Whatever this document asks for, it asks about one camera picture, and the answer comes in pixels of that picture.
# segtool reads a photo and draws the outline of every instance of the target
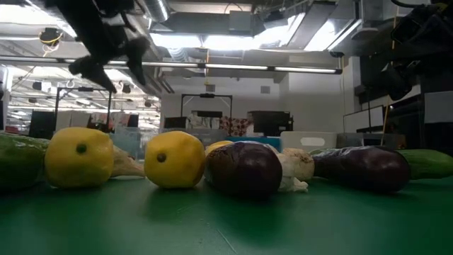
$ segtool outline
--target cucumber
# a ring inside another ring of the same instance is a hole
[[[0,132],[0,191],[27,188],[44,181],[49,140]]]
[[[453,176],[453,157],[431,149],[398,150],[411,166],[411,179],[441,179]]]

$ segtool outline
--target eggplant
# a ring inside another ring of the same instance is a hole
[[[205,178],[228,195],[268,198],[280,187],[282,165],[266,144],[235,142],[208,154]]]
[[[327,149],[312,155],[314,175],[375,193],[395,193],[411,179],[406,159],[386,147]]]

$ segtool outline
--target green tabletop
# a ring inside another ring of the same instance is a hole
[[[189,191],[145,179],[38,186],[0,197],[0,254],[453,254],[453,178],[391,196],[310,184],[265,203],[204,181]]]

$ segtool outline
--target white wall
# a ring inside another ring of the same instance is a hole
[[[342,132],[341,75],[289,74],[287,110],[294,116],[294,131]]]
[[[189,96],[184,98],[184,102],[190,99]],[[180,94],[166,94],[162,97],[161,114],[167,117],[180,116]],[[229,107],[220,98],[199,98],[194,97],[183,108],[183,116],[191,114],[192,111],[221,111],[223,116],[229,116]],[[233,118],[247,118],[249,111],[280,111],[279,101],[277,99],[246,98],[233,96]]]
[[[180,116],[181,94],[201,94],[205,92],[204,78],[190,80],[171,78],[167,80],[175,89],[175,94],[162,96],[161,114],[165,117]],[[272,79],[236,79],[209,78],[210,84],[216,85],[217,95],[233,96],[233,118],[247,118],[249,111],[281,111],[279,105],[279,84],[274,84]],[[270,94],[260,94],[261,86],[270,86]],[[199,98],[193,97],[183,108],[183,116],[194,111],[222,111],[224,116],[229,116],[230,101],[228,98]]]

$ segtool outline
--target yellow lemon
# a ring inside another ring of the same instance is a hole
[[[205,151],[198,138],[186,132],[165,132],[147,144],[144,171],[162,188],[192,188],[205,170]]]
[[[50,140],[45,173],[58,188],[100,186],[113,170],[113,142],[101,131],[68,127]]]
[[[217,148],[220,148],[222,146],[225,146],[225,145],[230,145],[232,144],[233,142],[232,141],[221,141],[221,142],[215,142],[213,144],[211,144],[206,150],[205,150],[205,154],[206,156],[211,153],[213,150],[217,149]]]

